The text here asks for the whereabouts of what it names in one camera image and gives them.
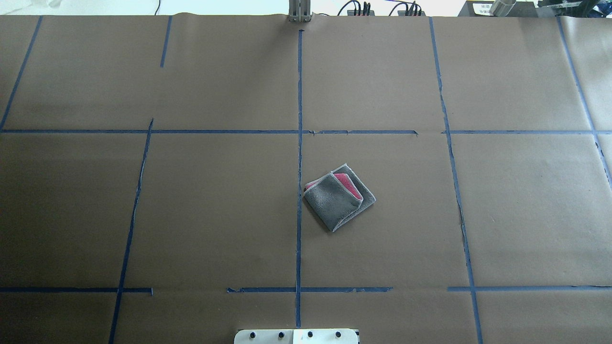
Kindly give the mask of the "pink and grey towel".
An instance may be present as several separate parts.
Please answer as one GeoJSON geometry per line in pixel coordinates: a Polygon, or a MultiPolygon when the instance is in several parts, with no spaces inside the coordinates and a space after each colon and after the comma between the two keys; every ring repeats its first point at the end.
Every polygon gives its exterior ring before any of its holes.
{"type": "Polygon", "coordinates": [[[374,194],[346,163],[306,183],[303,197],[331,233],[376,202],[374,194]]]}

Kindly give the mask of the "aluminium frame post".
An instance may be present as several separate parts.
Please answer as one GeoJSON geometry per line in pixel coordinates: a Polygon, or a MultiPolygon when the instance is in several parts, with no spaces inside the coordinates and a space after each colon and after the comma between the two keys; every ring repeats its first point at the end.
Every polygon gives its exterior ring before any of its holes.
{"type": "Polygon", "coordinates": [[[310,22],[312,20],[311,0],[289,0],[288,21],[310,22]]]}

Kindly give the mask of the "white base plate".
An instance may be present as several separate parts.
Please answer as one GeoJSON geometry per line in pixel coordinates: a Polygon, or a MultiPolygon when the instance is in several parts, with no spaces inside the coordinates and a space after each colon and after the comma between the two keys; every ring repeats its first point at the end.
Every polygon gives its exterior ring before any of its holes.
{"type": "Polygon", "coordinates": [[[360,344],[358,330],[350,328],[243,329],[234,344],[360,344]]]}

